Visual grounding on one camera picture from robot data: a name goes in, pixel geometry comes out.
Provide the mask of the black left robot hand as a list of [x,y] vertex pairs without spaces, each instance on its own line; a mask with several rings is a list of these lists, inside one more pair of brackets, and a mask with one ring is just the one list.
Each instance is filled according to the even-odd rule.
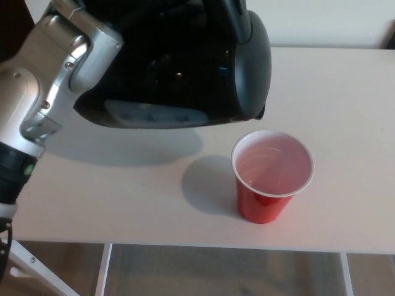
[[124,36],[139,23],[152,25],[168,20],[181,27],[182,22],[202,17],[220,36],[234,39],[228,17],[230,8],[224,1],[75,1],[75,4]]

